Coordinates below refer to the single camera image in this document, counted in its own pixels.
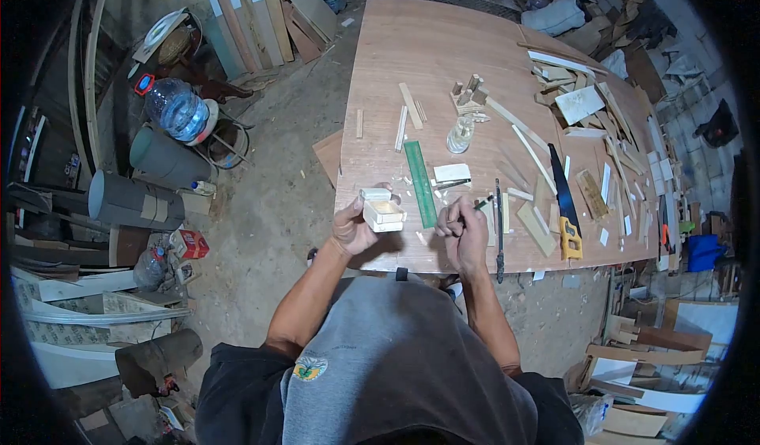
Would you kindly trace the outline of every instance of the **shirt logo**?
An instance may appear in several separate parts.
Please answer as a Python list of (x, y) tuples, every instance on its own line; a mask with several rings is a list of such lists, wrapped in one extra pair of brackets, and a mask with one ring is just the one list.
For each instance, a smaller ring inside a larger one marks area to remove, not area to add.
[(300, 380), (310, 381), (321, 376), (327, 368), (327, 359), (301, 356), (298, 358), (298, 361), (296, 361), (296, 366), (293, 368), (293, 376), (298, 377)]

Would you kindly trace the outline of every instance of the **red box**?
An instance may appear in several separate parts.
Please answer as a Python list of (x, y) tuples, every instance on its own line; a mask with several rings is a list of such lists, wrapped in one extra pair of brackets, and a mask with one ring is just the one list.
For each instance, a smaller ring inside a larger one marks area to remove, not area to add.
[(169, 242), (180, 259), (202, 259), (209, 251), (203, 234), (177, 229), (169, 236)]

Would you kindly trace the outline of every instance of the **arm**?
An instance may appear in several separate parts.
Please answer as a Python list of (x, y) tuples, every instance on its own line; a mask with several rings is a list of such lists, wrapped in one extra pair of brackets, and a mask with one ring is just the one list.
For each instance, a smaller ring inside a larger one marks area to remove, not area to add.
[[(375, 187), (391, 189), (388, 183)], [(400, 202), (397, 196), (392, 200)], [(356, 198), (346, 209), (335, 214), (332, 235), (274, 311), (265, 346), (297, 359), (317, 334), (348, 262), (378, 240), (377, 234), (362, 218), (363, 209), (364, 202)]]
[(486, 216), (476, 211), (470, 200), (461, 197), (441, 210), (435, 232), (445, 237), (448, 260), (461, 277), (470, 327), (505, 374), (511, 377), (522, 373), (515, 334), (486, 268)]

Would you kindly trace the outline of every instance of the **concrete floor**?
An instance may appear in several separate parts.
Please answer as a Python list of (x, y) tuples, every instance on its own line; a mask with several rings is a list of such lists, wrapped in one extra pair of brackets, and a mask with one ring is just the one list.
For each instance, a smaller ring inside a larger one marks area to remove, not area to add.
[[(203, 357), (188, 370), (196, 389), (214, 345), (261, 345), (274, 309), (305, 271), (309, 249), (329, 234), (334, 189), (312, 144), (342, 128), (363, 10), (359, 3), (340, 13), (339, 22), (356, 21), (338, 26), (335, 47), (305, 66), (286, 65), (245, 111), (241, 120), (255, 125), (253, 166), (223, 172), (211, 215), (188, 219), (211, 245), (200, 261), (203, 277), (188, 286), (198, 308), (187, 325), (204, 343)], [(537, 282), (530, 274), (506, 276), (496, 286), (525, 371), (563, 377), (584, 360), (599, 333), (607, 285), (608, 277), (594, 281), (592, 271), (581, 271), (578, 289), (562, 288), (561, 273)]]

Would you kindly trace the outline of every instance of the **yellow saw handle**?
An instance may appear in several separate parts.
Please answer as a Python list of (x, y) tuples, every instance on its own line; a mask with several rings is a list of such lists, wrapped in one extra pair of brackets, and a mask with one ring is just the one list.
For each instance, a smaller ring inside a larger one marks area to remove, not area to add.
[(559, 243), (562, 248), (562, 260), (583, 258), (583, 245), (578, 228), (570, 220), (559, 216)]

